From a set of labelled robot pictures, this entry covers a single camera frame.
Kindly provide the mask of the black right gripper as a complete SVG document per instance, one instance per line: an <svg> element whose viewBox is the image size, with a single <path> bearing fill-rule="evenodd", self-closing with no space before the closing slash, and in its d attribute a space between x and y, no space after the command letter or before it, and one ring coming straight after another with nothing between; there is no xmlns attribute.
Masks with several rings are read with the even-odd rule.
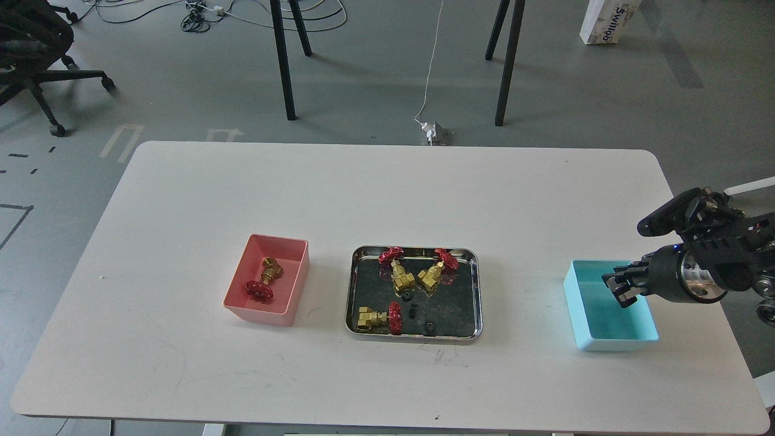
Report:
<svg viewBox="0 0 775 436"><path fill-rule="evenodd" d="M681 276L684 257L681 250L657 250L628 265L615 266L613 272L602 275L601 279L607 283L616 277L613 296L622 309L635 304L639 296L688 300ZM642 289L631 285L642 285Z"/></svg>

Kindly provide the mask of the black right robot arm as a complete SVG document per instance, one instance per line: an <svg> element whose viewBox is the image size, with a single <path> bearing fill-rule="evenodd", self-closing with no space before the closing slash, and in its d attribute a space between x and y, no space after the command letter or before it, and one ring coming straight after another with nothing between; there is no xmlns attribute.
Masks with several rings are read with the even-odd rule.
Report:
<svg viewBox="0 0 775 436"><path fill-rule="evenodd" d="M601 276L620 307L650 295L712 304L752 289L761 297L757 317L773 326L773 214L747 216L729 200L708 187L692 188L640 220L636 229L643 237L675 233L681 243Z"/></svg>

